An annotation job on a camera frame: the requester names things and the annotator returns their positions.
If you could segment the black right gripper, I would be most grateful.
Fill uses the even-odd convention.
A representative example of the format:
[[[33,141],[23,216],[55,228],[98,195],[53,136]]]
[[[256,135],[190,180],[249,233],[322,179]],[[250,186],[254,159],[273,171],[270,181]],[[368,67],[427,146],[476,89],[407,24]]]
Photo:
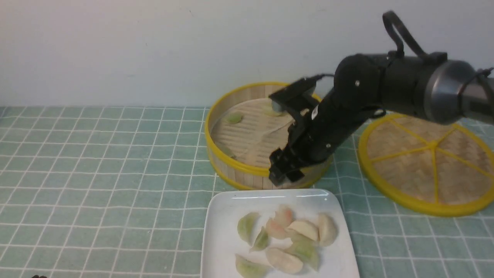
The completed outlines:
[[[302,121],[288,128],[286,146],[269,157],[269,179],[274,184],[301,180],[302,169],[326,162],[360,126],[385,116],[386,110],[370,94],[332,88],[313,110],[301,114]]]

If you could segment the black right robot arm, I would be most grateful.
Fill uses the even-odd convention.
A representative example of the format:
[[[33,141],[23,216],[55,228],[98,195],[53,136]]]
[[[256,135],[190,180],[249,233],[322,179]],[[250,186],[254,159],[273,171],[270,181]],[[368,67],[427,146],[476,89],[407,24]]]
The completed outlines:
[[[312,93],[327,74],[303,77],[270,95],[294,123],[286,146],[269,157],[269,180],[301,180],[303,168],[326,162],[367,120],[388,111],[441,125],[460,118],[492,124],[492,71],[439,53],[431,60],[355,54],[329,74],[333,86],[320,101]]]

